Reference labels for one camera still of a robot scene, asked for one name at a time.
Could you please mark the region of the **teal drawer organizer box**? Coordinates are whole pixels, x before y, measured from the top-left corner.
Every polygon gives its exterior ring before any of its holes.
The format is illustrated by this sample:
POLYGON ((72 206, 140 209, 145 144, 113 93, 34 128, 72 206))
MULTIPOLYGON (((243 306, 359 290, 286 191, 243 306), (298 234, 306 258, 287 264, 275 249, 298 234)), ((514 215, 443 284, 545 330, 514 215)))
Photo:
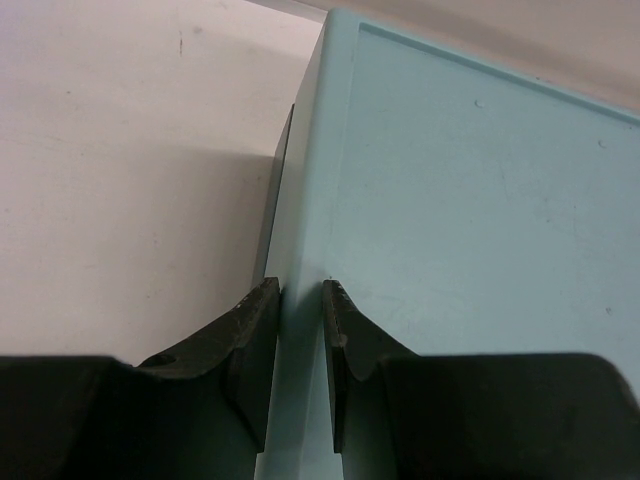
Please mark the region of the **teal drawer organizer box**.
POLYGON ((338 479, 321 286, 422 354, 577 351, 639 384, 639 118, 344 9, 294 101, 260 479, 338 479))

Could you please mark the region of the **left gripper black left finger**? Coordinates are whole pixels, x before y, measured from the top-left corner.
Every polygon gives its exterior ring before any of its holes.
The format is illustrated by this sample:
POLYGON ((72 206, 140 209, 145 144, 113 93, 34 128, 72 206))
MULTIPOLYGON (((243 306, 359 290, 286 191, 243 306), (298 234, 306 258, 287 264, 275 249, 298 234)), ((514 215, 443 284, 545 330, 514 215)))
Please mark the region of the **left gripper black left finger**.
POLYGON ((280 311, 274 278, 137 366, 1 361, 5 479, 250 479, 264 450, 280 311))

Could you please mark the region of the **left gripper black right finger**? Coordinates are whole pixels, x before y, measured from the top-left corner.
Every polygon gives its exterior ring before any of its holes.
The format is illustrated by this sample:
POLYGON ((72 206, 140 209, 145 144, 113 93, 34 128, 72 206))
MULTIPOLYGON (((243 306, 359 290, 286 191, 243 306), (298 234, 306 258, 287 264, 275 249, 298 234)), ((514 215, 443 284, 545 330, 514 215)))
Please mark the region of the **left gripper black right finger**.
POLYGON ((322 286, 333 445, 347 479, 635 479, 639 405, 582 353, 420 356, 322 286))

